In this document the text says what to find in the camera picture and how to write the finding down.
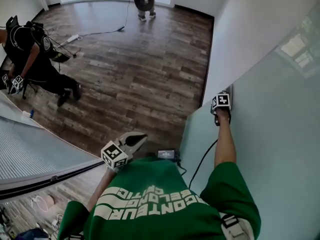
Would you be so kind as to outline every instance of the sneaker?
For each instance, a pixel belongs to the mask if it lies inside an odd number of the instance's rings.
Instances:
[[[70,91],[66,90],[64,94],[59,96],[57,106],[61,107],[69,99],[69,96],[70,96]]]
[[[140,16],[140,15],[138,15],[138,17],[139,17],[139,19],[140,19],[140,21],[142,21],[142,22],[145,22],[147,19],[146,19],[146,16]]]
[[[79,83],[76,84],[76,88],[72,90],[73,97],[76,101],[80,100],[81,98],[81,85]]]
[[[150,12],[150,19],[154,19],[156,17],[156,13],[155,12]]]

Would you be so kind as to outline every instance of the glass panel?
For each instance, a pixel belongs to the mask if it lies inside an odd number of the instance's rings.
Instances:
[[[0,185],[97,160],[43,128],[0,117]]]
[[[271,232],[276,239],[315,239],[320,223],[320,3],[234,82],[233,92],[237,165],[263,221],[259,239],[269,239]],[[205,104],[186,123],[180,152],[187,184],[218,137],[210,106]],[[192,183],[198,194],[214,169],[214,158],[215,147]]]

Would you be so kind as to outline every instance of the black clothing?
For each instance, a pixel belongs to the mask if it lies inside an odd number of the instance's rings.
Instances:
[[[3,47],[10,60],[15,65],[15,75],[20,75],[27,63],[32,46],[35,43],[31,35],[30,28],[19,28],[14,36],[18,46],[23,50],[15,47],[10,40],[10,33],[7,34],[7,40]],[[26,76],[32,84],[38,85],[46,91],[58,95],[65,93],[65,89],[76,89],[77,82],[71,77],[59,72],[52,66],[49,57],[40,52],[36,57]]]

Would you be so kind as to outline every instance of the wooden floor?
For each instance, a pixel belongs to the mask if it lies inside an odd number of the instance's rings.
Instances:
[[[148,134],[144,146],[179,148],[187,116],[201,102],[209,62],[213,20],[179,9],[156,7],[155,20],[140,22],[134,3],[82,2],[58,5],[35,21],[64,42],[77,58],[61,64],[61,73],[81,83],[83,97],[58,108],[57,97],[29,87],[27,100],[9,98],[64,140],[97,156],[110,140],[127,131]]]
[[[87,205],[105,172],[106,167],[100,166],[37,194],[31,194],[19,200],[2,204],[6,211],[5,214],[11,221],[12,228],[9,232],[17,235],[34,229],[36,223],[38,223],[49,234],[52,234],[52,222],[57,219],[58,214],[64,214],[68,202],[74,200]],[[41,211],[36,203],[33,203],[33,207],[31,206],[31,198],[36,196],[44,198],[47,195],[50,195],[55,201],[55,204],[47,212]]]

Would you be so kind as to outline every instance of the small screen device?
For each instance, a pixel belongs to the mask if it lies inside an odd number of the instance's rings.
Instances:
[[[176,161],[176,150],[173,149],[159,149],[157,157],[160,159],[170,160],[172,162]]]

